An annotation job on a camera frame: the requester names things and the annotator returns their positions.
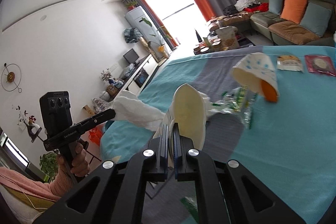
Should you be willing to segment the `pink sleeved forearm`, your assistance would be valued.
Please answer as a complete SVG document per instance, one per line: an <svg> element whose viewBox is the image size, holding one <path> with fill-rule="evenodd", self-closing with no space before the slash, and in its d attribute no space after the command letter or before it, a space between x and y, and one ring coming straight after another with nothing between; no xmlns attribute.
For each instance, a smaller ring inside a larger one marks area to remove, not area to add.
<svg viewBox="0 0 336 224"><path fill-rule="evenodd" d="M19 193L53 202L58 201L74 186L72 180L61 169L51 183L42 183L5 167L1 167L1 184Z"/></svg>

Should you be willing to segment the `person's left hand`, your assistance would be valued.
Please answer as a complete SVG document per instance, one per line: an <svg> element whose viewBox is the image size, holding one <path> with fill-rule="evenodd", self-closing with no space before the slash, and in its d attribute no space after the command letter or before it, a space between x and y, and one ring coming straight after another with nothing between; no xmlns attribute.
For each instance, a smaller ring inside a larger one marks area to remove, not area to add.
<svg viewBox="0 0 336 224"><path fill-rule="evenodd" d="M90 167L86 158L86 151L83 145L77 143L75 147L76 156L73 158L71 173L77 177L84 177L90 172ZM66 169L65 160L61 155L57 155L56 160L58 162L59 168L64 172L68 173Z"/></svg>

